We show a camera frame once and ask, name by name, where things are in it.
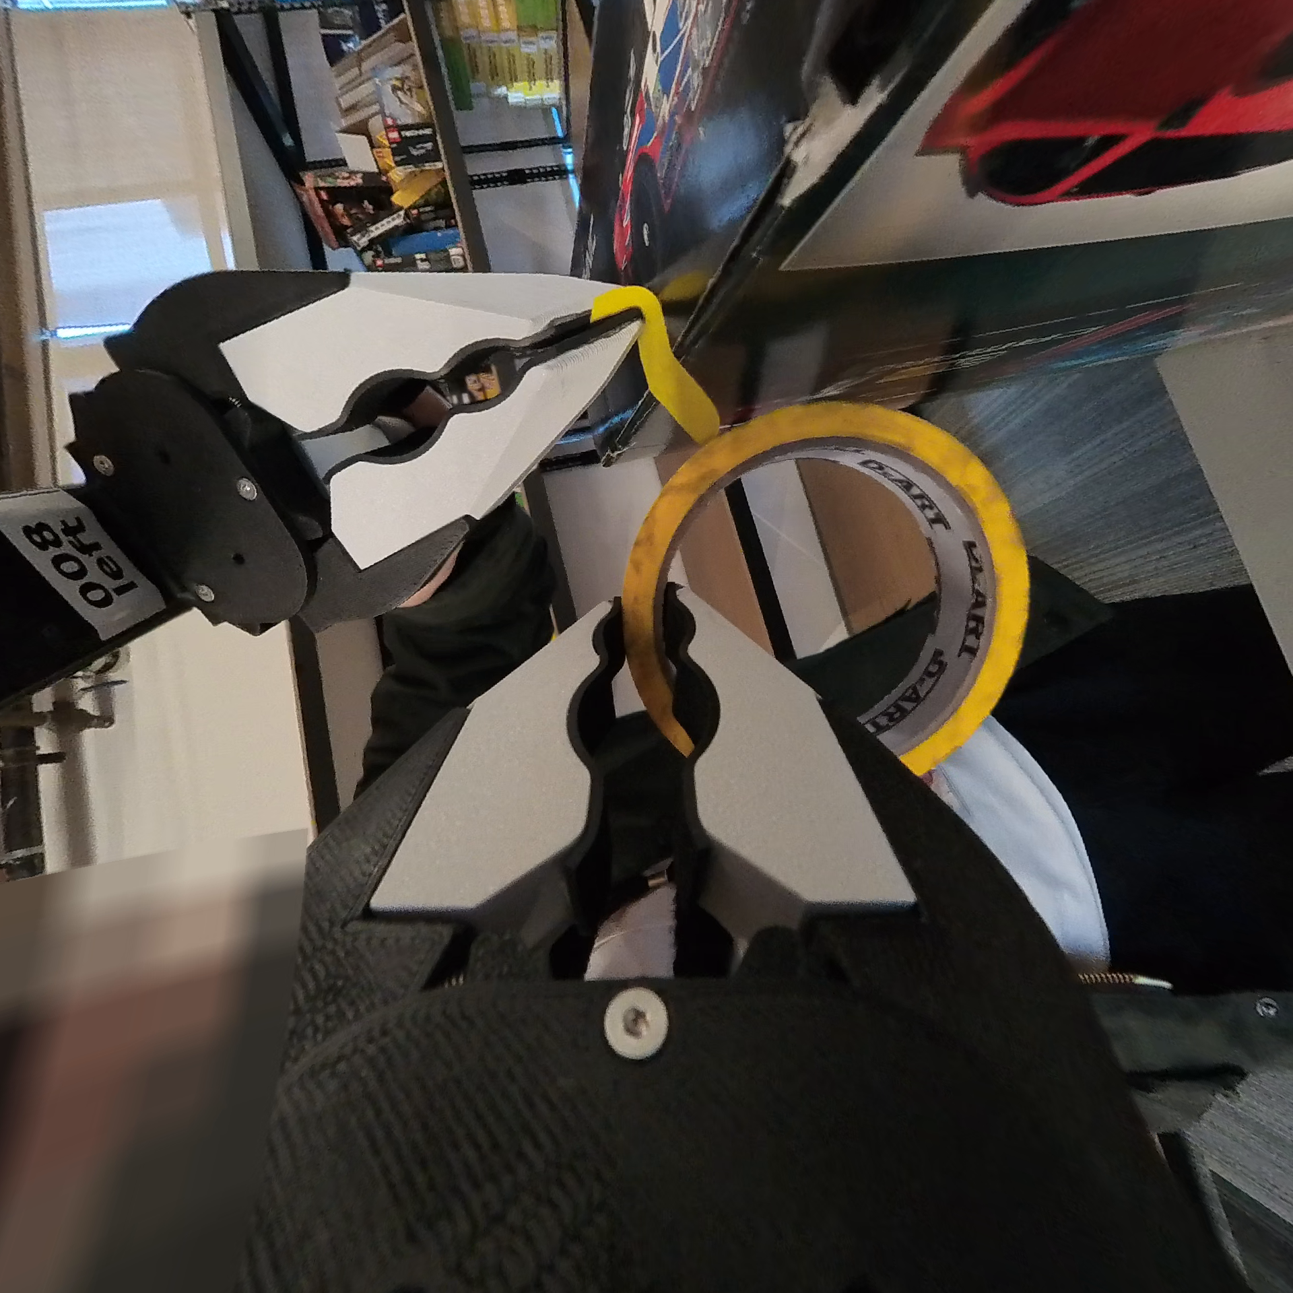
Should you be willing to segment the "black lego box race car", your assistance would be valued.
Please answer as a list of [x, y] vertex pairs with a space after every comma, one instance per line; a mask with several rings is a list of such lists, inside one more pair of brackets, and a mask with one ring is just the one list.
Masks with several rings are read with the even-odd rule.
[[1289, 2], [596, 2], [573, 271], [725, 425], [1291, 323]]

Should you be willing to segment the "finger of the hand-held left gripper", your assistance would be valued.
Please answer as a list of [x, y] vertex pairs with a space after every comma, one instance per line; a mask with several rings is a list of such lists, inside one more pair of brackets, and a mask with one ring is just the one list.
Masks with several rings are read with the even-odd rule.
[[396, 429], [413, 411], [359, 419], [377, 383], [359, 394], [334, 431], [300, 438], [329, 502], [329, 540], [315, 558], [315, 589], [300, 621], [315, 633], [396, 608], [448, 560], [546, 450], [573, 427], [635, 352], [646, 350], [644, 317], [567, 321], [527, 344], [492, 344], [465, 354], [438, 377], [467, 375], [467, 361], [500, 354], [511, 386], [473, 406], [452, 406], [429, 429]]
[[438, 377], [486, 342], [586, 325], [608, 288], [552, 273], [356, 273], [217, 348], [250, 404], [315, 435], [338, 429], [379, 379]]

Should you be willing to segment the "white shirt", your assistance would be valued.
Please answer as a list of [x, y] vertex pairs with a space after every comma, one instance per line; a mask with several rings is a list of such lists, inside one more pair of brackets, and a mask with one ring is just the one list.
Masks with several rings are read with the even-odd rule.
[[1108, 969], [1108, 927], [1087, 844], [1039, 762], [992, 717], [925, 783], [992, 850], [1081, 971]]

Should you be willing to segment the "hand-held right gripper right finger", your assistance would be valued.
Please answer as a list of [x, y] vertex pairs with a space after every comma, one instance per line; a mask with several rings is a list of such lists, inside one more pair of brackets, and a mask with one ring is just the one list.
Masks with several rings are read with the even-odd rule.
[[669, 717], [690, 739], [696, 898], [729, 935], [912, 914], [915, 894], [812, 687], [692, 590], [665, 589]]

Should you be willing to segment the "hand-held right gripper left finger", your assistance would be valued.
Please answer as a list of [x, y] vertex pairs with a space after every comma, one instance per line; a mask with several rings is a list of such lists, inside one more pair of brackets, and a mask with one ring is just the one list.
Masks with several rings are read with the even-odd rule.
[[471, 704], [379, 879], [373, 916], [600, 919], [621, 602], [594, 606]]

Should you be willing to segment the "yellow tape roll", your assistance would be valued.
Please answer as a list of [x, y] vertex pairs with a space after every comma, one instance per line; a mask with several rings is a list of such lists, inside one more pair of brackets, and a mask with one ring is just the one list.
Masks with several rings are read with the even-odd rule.
[[638, 354], [648, 390], [696, 444], [646, 512], [621, 589], [625, 664], [656, 729], [681, 754], [696, 746], [673, 714], [663, 646], [667, 575], [692, 513], [746, 471], [821, 460], [890, 492], [929, 546], [935, 627], [914, 667], [858, 723], [915, 775], [942, 764], [992, 714], [1023, 650], [1031, 577], [1019, 525], [992, 473], [946, 431], [875, 404], [817, 400], [719, 429], [713, 402], [671, 352], [652, 292], [600, 288], [590, 319], [631, 310], [644, 319]]

